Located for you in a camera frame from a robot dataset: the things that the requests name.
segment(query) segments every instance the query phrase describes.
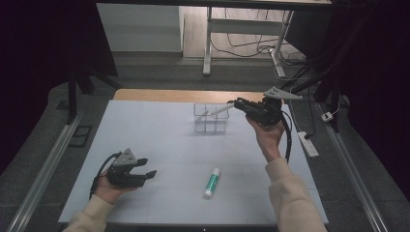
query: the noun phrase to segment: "desk leg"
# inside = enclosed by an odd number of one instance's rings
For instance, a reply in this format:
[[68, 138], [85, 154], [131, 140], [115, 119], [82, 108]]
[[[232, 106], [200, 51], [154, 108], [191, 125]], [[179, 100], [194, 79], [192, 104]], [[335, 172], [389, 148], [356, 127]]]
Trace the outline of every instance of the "desk leg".
[[278, 36], [277, 45], [275, 46], [275, 49], [273, 51], [271, 51], [271, 57], [272, 57], [272, 60], [274, 61], [275, 69], [277, 71], [277, 74], [278, 74], [279, 78], [285, 78], [286, 77], [278, 56], [279, 56], [279, 52], [280, 52], [280, 47], [283, 43], [284, 36], [286, 35], [287, 27], [289, 26], [290, 17], [292, 16], [292, 14], [293, 14], [293, 12], [288, 12], [286, 18], [284, 19], [280, 34]]
[[212, 30], [212, 7], [208, 8], [207, 29], [206, 29], [206, 45], [204, 56], [203, 75], [211, 74], [211, 30]]

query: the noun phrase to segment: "glue stick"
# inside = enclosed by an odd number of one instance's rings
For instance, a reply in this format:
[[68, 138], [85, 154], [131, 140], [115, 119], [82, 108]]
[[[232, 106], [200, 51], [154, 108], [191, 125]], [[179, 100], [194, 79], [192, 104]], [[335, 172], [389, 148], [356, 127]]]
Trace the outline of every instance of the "glue stick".
[[217, 186], [218, 179], [220, 178], [220, 169], [215, 167], [212, 171], [211, 177], [209, 178], [208, 185], [205, 188], [204, 195], [207, 198], [211, 198], [214, 193], [215, 187]]

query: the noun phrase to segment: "person's right hand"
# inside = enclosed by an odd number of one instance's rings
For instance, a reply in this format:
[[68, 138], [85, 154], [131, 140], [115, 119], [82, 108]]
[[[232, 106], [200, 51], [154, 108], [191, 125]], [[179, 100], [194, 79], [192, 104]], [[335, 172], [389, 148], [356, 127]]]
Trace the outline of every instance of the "person's right hand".
[[284, 132], [282, 122], [278, 122], [271, 127], [262, 127], [255, 121], [247, 117], [248, 122], [256, 132], [256, 141], [262, 150], [262, 154], [267, 162], [280, 158], [279, 142]]

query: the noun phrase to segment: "white power strip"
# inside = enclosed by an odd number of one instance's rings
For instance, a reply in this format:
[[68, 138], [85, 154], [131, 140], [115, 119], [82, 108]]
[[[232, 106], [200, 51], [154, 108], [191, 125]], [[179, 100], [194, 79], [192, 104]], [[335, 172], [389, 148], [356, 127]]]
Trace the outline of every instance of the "white power strip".
[[302, 145], [305, 148], [305, 151], [307, 151], [307, 155], [310, 158], [316, 158], [319, 156], [319, 154], [316, 151], [316, 148], [314, 148], [313, 144], [311, 143], [310, 139], [305, 139], [305, 135], [307, 135], [306, 132], [300, 131], [298, 132], [299, 138], [301, 139]]

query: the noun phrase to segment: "beige sleeve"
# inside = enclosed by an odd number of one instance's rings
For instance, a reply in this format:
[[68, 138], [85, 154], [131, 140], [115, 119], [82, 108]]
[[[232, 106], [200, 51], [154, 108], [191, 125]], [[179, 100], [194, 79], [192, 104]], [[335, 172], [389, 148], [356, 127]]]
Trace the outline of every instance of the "beige sleeve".
[[93, 195], [84, 210], [75, 213], [64, 231], [104, 231], [106, 218], [113, 208], [114, 205]]
[[292, 173], [286, 159], [269, 162], [266, 172], [271, 179], [269, 195], [281, 232], [326, 231], [304, 182]]

